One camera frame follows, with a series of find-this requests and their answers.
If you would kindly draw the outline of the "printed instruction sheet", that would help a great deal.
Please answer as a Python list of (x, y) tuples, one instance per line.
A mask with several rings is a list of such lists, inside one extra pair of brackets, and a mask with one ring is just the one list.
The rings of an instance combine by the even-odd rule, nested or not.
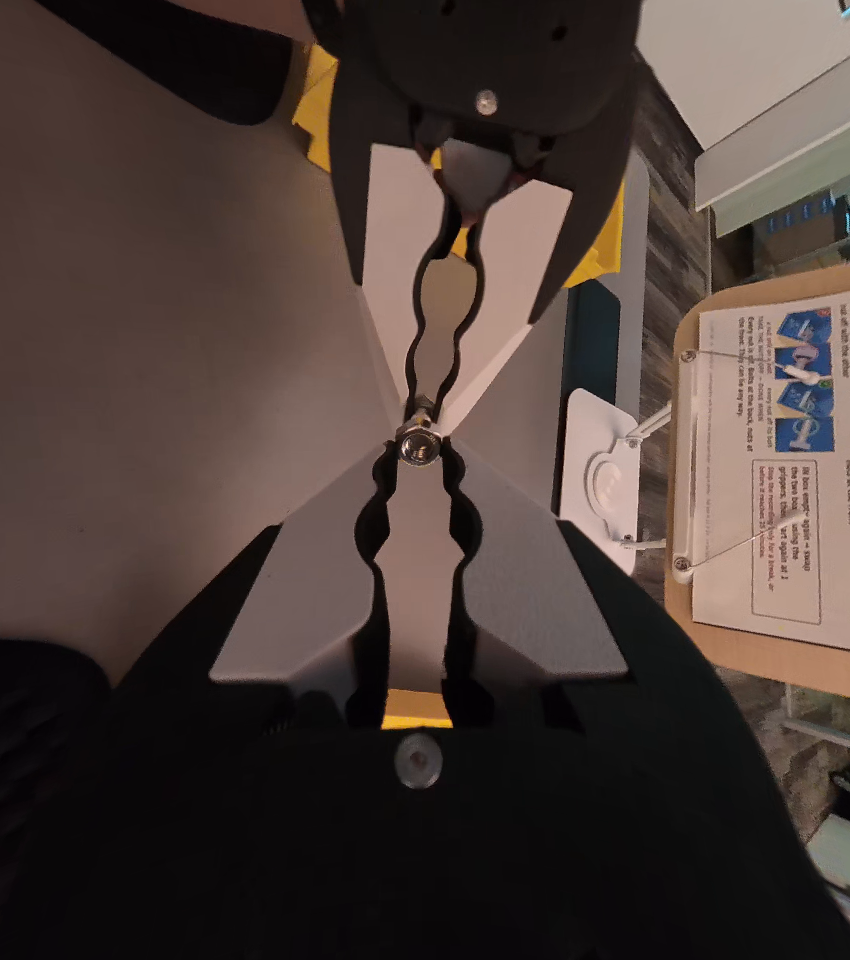
[(850, 651), (850, 292), (703, 313), (696, 622)]

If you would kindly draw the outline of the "white stand base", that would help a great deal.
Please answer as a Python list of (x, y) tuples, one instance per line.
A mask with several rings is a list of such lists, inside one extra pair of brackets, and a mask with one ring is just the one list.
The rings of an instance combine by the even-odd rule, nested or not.
[(567, 402), (558, 516), (628, 576), (640, 553), (666, 546), (641, 539), (638, 514), (642, 446), (670, 422), (671, 403), (637, 422), (587, 390)]

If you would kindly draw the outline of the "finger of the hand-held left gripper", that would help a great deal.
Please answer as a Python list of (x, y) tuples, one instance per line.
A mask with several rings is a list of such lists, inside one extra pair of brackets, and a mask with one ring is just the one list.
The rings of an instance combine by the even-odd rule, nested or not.
[(443, 437), (461, 425), (526, 339), (572, 198), (561, 187), (521, 187), (491, 205), (474, 229), (478, 290), (453, 335), (453, 366), (436, 400)]
[(388, 418), (407, 419), (407, 357), (419, 333), (419, 268), (442, 234), (445, 196), (415, 150), (374, 144), (370, 153), (360, 289), (381, 349)]

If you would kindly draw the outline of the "instruction sheet on clipboard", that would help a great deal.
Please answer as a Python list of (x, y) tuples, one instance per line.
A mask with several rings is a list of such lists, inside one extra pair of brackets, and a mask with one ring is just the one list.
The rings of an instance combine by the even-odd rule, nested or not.
[(690, 378), (684, 373), (688, 363), (681, 360), (681, 355), (697, 345), (701, 314), (721, 309), (739, 311), (816, 296), (836, 297), (849, 292), (850, 263), (847, 263), (719, 291), (696, 305), (679, 324), (672, 350), (668, 536), (664, 575), (666, 612), (714, 666), (846, 698), (850, 698), (850, 651), (696, 622), (692, 584), (681, 581), (673, 561), (674, 548), (690, 525), (688, 488), (691, 486), (693, 414)]

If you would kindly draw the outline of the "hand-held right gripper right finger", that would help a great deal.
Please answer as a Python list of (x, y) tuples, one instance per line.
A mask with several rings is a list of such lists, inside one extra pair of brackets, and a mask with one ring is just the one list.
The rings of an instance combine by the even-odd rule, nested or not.
[(441, 682), (455, 726), (490, 726), (527, 697), (618, 682), (625, 658), (559, 521), (463, 444), (442, 445), (453, 575)]

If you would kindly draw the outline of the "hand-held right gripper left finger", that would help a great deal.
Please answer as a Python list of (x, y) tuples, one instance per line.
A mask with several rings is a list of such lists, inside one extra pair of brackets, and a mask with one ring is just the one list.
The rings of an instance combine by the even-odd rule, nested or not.
[(388, 440), (284, 521), (210, 669), (213, 683), (323, 693), (349, 725), (382, 724), (390, 625), (376, 558), (395, 489)]

